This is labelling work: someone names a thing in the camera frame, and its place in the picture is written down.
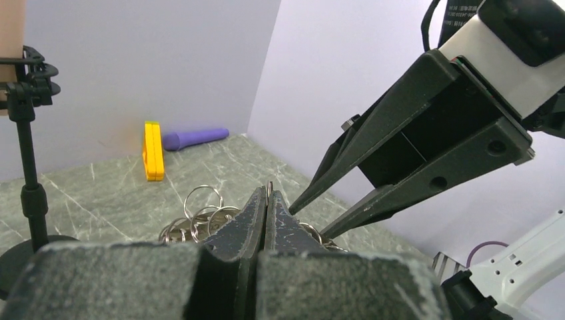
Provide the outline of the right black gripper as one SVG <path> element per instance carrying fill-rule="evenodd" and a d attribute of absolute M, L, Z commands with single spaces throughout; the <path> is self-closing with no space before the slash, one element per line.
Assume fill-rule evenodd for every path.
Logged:
<path fill-rule="evenodd" d="M 533 158 L 532 137 L 463 57 L 423 53 L 340 138 L 331 166 L 290 206 L 297 214 L 355 167 L 378 188 L 327 225 L 343 233 Z"/>

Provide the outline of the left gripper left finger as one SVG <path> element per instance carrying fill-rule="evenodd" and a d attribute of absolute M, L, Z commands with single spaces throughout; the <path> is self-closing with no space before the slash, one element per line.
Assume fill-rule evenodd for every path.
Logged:
<path fill-rule="evenodd" d="M 256 189 L 200 243 L 80 243 L 42 248 L 2 319 L 244 319 L 266 213 Z"/>

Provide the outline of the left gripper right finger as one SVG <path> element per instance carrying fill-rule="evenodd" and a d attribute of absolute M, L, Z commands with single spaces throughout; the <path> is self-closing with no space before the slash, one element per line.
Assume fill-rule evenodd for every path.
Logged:
<path fill-rule="evenodd" d="M 289 235 L 312 237 L 296 223 L 280 191 L 263 251 L 263 319 L 449 319 L 431 268 L 405 253 L 283 251 Z"/>

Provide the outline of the metal disc with keyrings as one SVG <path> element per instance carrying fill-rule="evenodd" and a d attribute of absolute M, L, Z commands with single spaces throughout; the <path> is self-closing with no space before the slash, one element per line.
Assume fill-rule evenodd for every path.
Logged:
<path fill-rule="evenodd" d="M 216 195 L 218 203 L 207 204 L 196 212 L 188 208 L 189 198 L 195 191 L 208 189 Z M 215 234 L 221 227 L 232 221 L 241 210 L 225 205 L 223 196 L 212 185 L 198 185 L 193 188 L 183 201 L 183 216 L 165 225 L 157 237 L 161 243 L 200 243 Z"/>

